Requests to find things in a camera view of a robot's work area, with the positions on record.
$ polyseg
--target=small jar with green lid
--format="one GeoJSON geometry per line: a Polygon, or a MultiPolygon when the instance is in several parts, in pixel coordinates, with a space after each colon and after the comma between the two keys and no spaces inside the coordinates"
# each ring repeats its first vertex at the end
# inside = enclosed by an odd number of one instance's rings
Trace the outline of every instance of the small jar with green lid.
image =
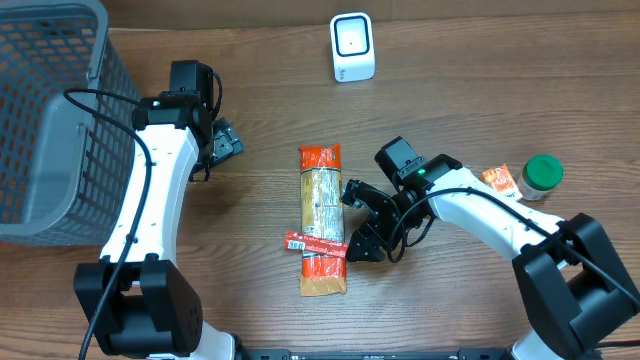
{"type": "Polygon", "coordinates": [[[527,161],[518,179],[518,188],[525,200],[540,200],[560,184],[564,169],[551,155],[536,155],[527,161]]]}

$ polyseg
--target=wooden tabletop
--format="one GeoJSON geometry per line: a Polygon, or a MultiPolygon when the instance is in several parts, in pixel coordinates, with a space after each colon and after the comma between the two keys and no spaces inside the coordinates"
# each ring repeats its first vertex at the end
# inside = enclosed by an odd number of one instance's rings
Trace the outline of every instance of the wooden tabletop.
{"type": "MultiPolygon", "coordinates": [[[[343,178],[385,191],[373,156],[398,135],[476,174],[506,163],[516,175],[531,156],[553,154],[564,180],[530,205],[598,219],[640,284],[639,29],[633,12],[377,23],[375,78],[351,84],[333,79],[327,26],[112,41],[144,95],[168,89],[172,60],[212,66],[221,114],[246,146],[185,195],[178,265],[205,320],[252,348],[425,351],[508,346],[525,334],[511,265],[436,222],[397,265],[349,264],[346,295],[301,298],[300,254],[282,248],[300,229],[298,146],[341,144],[343,178]]],[[[350,236],[366,213],[345,213],[350,236]]],[[[0,358],[77,356],[87,321],[73,273],[98,254],[0,245],[0,358]]],[[[636,338],[638,318],[608,340],[636,338]]],[[[95,341],[89,357],[104,357],[95,341]]]]}

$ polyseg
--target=green lid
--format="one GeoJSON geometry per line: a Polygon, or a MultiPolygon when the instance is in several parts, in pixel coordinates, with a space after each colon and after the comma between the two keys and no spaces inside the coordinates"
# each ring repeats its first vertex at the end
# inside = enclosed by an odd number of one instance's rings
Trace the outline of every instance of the green lid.
{"type": "Polygon", "coordinates": [[[527,162],[522,176],[527,185],[538,191],[548,191],[562,181],[564,170],[558,159],[551,155],[536,155],[527,162]]]}

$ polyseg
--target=wood grain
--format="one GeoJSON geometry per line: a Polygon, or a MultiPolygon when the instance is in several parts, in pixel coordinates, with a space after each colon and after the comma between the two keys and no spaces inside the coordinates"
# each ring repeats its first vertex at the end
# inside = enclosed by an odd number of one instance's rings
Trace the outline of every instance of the wood grain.
{"type": "Polygon", "coordinates": [[[477,16],[637,11],[634,0],[103,0],[111,26],[223,29],[325,25],[336,14],[364,11],[374,22],[477,16]]]}
{"type": "MultiPolygon", "coordinates": [[[[205,319],[253,348],[445,350],[507,346],[529,328],[513,272],[487,246],[436,223],[400,264],[350,264],[345,296],[300,298],[300,144],[342,144],[344,178],[390,191],[373,156],[397,135],[476,174],[537,153],[566,176],[532,206],[607,229],[640,281],[640,13],[376,24],[377,72],[332,79],[326,26],[113,36],[142,92],[168,88],[172,60],[222,76],[222,115],[246,152],[189,184],[178,264],[205,319]]],[[[366,214],[346,211],[349,235],[366,214]]],[[[73,294],[91,247],[0,245],[0,358],[76,356],[87,322],[73,294]]],[[[633,319],[609,340],[640,337],[633,319]]],[[[607,358],[638,358],[637,349],[607,358]]],[[[103,358],[95,342],[91,359],[103,358]]]]}

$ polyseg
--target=laundry basket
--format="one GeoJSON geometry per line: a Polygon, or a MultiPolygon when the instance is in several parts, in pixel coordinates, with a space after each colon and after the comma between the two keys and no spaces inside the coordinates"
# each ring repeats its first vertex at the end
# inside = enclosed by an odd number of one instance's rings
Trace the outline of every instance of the laundry basket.
{"type": "MultiPolygon", "coordinates": [[[[97,0],[0,1],[0,240],[104,244],[133,164],[131,138],[75,108],[71,87],[139,99],[97,0]]],[[[74,94],[130,124],[132,105],[74,94]]]]}

